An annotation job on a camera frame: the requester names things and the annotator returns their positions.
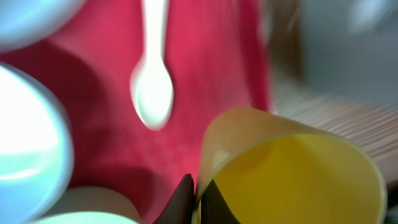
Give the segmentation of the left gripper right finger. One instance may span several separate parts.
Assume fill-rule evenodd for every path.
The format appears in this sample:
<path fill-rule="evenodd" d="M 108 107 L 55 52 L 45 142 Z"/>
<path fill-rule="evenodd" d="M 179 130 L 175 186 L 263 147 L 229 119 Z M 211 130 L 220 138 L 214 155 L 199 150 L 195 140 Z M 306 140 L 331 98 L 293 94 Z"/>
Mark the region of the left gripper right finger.
<path fill-rule="evenodd" d="M 214 180 L 201 198 L 201 224 L 240 224 L 229 209 Z"/>

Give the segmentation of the small light blue bowl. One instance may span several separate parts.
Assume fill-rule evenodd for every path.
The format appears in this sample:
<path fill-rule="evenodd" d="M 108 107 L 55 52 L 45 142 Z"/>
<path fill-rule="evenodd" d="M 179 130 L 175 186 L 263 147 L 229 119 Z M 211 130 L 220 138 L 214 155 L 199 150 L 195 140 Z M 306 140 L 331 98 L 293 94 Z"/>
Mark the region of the small light blue bowl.
<path fill-rule="evenodd" d="M 58 98 L 25 72 L 1 64 L 1 223 L 26 223 L 64 193 L 73 141 Z"/>

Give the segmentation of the mint green bowl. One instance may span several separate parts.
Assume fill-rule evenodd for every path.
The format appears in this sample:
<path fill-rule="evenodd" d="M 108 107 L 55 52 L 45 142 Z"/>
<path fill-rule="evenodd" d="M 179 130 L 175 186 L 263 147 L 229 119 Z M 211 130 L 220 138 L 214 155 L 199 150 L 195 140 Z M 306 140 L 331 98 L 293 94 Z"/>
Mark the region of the mint green bowl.
<path fill-rule="evenodd" d="M 67 190 L 48 212 L 32 221 L 33 224 L 140 222 L 140 215 L 128 198 L 104 187 Z"/>

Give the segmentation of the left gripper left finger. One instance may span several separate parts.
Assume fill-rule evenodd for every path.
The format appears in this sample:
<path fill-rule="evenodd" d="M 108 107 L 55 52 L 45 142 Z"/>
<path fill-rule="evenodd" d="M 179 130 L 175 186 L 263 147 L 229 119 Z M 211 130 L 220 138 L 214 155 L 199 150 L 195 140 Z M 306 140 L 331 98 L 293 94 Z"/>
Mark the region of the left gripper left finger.
<path fill-rule="evenodd" d="M 195 205 L 194 188 L 192 175 L 185 174 L 153 224 L 191 224 Z"/>

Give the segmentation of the yellow plastic cup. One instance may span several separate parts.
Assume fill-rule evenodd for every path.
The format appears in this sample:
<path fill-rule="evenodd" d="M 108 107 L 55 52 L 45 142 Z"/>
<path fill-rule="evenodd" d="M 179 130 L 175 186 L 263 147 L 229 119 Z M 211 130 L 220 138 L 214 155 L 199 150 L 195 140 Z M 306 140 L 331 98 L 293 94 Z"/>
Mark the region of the yellow plastic cup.
<path fill-rule="evenodd" d="M 357 145 L 254 108 L 219 114 L 202 143 L 193 221 L 215 184 L 223 223 L 367 223 L 386 215 L 386 184 Z"/>

